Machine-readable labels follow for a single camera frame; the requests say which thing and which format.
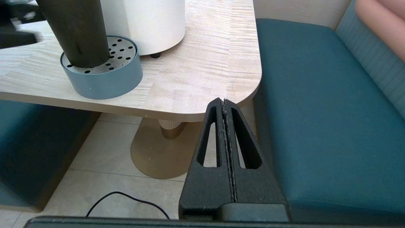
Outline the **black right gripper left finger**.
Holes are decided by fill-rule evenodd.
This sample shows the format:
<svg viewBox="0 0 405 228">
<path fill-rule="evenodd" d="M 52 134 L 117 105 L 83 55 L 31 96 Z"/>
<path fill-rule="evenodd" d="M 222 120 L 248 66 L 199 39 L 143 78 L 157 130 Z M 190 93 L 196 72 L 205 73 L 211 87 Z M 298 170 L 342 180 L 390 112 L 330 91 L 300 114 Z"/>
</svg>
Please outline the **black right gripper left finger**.
<svg viewBox="0 0 405 228">
<path fill-rule="evenodd" d="M 211 101 L 206 109 L 202 129 L 178 202 L 179 219 L 214 220 L 220 206 L 231 203 L 231 182 L 227 131 L 223 115 L 224 102 Z M 216 167 L 204 167 L 211 124 L 215 124 Z"/>
</svg>

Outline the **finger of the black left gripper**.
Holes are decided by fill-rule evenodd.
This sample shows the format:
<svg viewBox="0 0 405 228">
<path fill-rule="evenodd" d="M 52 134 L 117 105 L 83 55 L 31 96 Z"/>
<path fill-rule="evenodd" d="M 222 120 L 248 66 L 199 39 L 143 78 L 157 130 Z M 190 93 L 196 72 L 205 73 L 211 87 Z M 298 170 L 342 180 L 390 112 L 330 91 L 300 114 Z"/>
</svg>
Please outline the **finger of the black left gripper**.
<svg viewBox="0 0 405 228">
<path fill-rule="evenodd" d="M 0 49 L 19 47 L 38 43 L 36 36 L 30 32 L 21 31 L 1 31 Z"/>
<path fill-rule="evenodd" d="M 39 6 L 29 3 L 1 3 L 1 25 L 10 25 L 12 21 L 21 24 L 45 20 Z"/>
</svg>

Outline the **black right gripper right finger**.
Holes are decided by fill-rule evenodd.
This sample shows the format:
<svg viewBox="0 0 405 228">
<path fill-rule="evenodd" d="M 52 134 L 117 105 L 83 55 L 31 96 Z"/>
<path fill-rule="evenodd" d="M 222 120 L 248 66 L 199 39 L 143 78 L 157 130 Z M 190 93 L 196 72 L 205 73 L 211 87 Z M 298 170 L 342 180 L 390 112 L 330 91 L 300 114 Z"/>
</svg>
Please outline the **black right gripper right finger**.
<svg viewBox="0 0 405 228">
<path fill-rule="evenodd" d="M 288 204 L 240 108 L 224 100 L 232 201 L 221 219 L 232 222 L 289 222 Z"/>
</svg>

